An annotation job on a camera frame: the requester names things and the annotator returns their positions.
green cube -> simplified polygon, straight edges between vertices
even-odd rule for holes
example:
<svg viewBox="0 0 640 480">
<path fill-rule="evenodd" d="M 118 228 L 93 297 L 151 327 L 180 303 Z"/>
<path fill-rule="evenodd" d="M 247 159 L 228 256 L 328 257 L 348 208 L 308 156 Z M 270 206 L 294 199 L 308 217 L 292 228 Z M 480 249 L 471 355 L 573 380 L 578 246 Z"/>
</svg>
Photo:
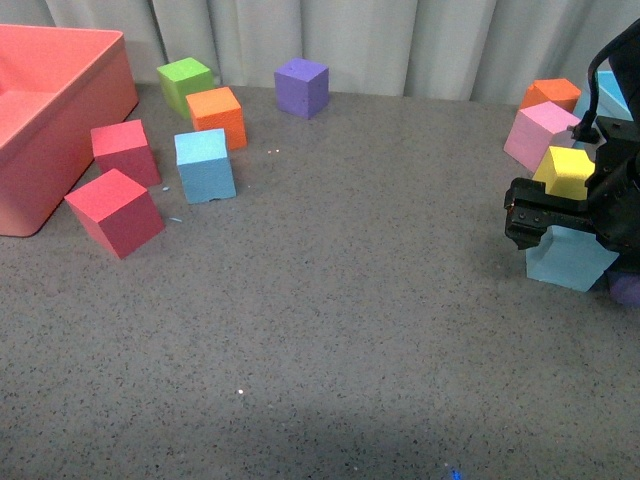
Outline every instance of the green cube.
<svg viewBox="0 0 640 480">
<path fill-rule="evenodd" d="M 191 57 L 158 67 L 158 76 L 167 104 L 186 119 L 191 115 L 185 97 L 215 88 L 211 70 Z"/>
</svg>

white curtain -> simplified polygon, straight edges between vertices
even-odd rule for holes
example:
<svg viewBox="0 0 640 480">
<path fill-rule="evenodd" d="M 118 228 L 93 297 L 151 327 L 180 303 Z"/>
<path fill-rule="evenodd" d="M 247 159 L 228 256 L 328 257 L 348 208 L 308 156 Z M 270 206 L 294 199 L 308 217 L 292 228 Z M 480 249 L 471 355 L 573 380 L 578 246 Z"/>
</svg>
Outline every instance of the white curtain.
<svg viewBox="0 0 640 480">
<path fill-rule="evenodd" d="M 192 56 L 227 85 L 273 86 L 293 57 L 333 91 L 517 104 L 537 78 L 583 86 L 638 0 L 0 0 L 0 23 L 121 30 L 134 77 Z"/>
</svg>

blue object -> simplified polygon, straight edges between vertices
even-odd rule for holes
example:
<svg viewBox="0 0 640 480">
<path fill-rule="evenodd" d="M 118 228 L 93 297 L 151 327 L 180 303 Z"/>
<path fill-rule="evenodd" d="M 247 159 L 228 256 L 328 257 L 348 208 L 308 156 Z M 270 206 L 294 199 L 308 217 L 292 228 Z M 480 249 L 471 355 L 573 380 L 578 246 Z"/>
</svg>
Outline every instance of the blue object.
<svg viewBox="0 0 640 480">
<path fill-rule="evenodd" d="M 618 253 L 600 245 L 593 233 L 552 225 L 526 256 L 527 277 L 586 292 Z"/>
<path fill-rule="evenodd" d="M 620 120 L 633 120 L 627 102 L 622 96 L 622 91 L 618 85 L 616 77 L 611 71 L 598 72 L 598 86 L 600 87 L 600 101 L 598 102 L 598 115 L 603 117 L 619 118 Z M 573 114 L 582 119 L 584 113 L 589 109 L 591 94 L 587 81 L 584 82 L 582 94 L 573 109 Z"/>
<path fill-rule="evenodd" d="M 176 135 L 174 141 L 188 203 L 236 196 L 224 129 L 183 133 Z"/>
</svg>

pink cube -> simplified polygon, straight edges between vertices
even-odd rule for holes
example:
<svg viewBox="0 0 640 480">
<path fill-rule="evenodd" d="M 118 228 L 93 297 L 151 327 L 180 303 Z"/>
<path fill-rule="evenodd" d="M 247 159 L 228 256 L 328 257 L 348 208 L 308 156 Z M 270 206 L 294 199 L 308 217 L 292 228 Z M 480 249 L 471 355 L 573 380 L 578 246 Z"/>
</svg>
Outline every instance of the pink cube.
<svg viewBox="0 0 640 480">
<path fill-rule="evenodd" d="M 162 181 L 141 120 L 94 128 L 91 143 L 102 173 L 117 168 L 144 187 Z"/>
<path fill-rule="evenodd" d="M 164 229 L 145 187 L 116 169 L 65 197 L 96 242 L 124 258 Z"/>
<path fill-rule="evenodd" d="M 553 102 L 523 108 L 516 115 L 504 151 L 535 172 L 549 146 L 573 146 L 575 141 L 567 127 L 579 121 Z"/>
</svg>

plastic container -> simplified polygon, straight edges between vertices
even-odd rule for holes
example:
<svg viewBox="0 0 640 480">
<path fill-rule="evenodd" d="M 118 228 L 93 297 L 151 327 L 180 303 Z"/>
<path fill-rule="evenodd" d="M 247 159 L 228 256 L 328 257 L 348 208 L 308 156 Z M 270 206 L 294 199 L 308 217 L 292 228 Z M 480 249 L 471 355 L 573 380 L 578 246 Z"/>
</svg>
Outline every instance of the plastic container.
<svg viewBox="0 0 640 480">
<path fill-rule="evenodd" d="M 122 32 L 0 25 L 0 235 L 47 221 L 138 103 Z"/>
</svg>

